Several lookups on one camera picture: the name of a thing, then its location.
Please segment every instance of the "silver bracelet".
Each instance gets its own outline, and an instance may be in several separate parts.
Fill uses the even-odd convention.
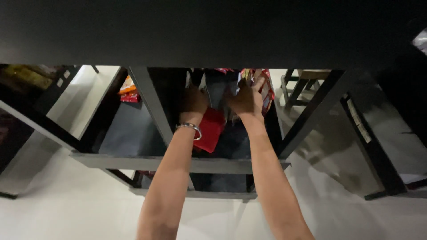
[[[198,126],[196,126],[192,123],[181,123],[181,124],[176,125],[175,131],[180,127],[188,127],[188,128],[192,128],[192,129],[198,131],[200,136],[198,138],[195,138],[194,141],[200,140],[202,138],[202,132]]]

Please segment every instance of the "white floor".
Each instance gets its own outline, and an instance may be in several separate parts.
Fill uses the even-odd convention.
[[[282,72],[272,70],[279,109]],[[280,114],[285,130],[302,110],[295,108],[291,116]],[[427,200],[362,199],[381,186],[355,139],[337,105],[288,159],[292,167],[285,173],[316,239],[425,239]],[[15,201],[0,199],[0,239],[134,239],[143,197],[81,165],[64,148],[44,151],[50,161],[26,193]],[[186,199],[178,239],[273,237],[256,200]]]

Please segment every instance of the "stool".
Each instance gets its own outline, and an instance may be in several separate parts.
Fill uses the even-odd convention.
[[[305,90],[310,90],[313,86],[314,91],[317,91],[320,87],[319,79],[326,79],[330,73],[330,70],[297,69],[299,77],[293,77],[293,71],[294,69],[288,69],[281,78],[286,110],[290,110],[293,106],[307,106],[308,102],[297,100],[298,96],[304,88]],[[297,82],[291,95],[289,95],[286,87],[289,81]]]

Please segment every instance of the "red bag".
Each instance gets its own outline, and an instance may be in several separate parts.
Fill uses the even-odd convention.
[[[199,129],[202,132],[202,138],[194,141],[193,145],[197,148],[213,153],[218,143],[219,135],[224,130],[225,118],[222,111],[208,108],[200,122]]]

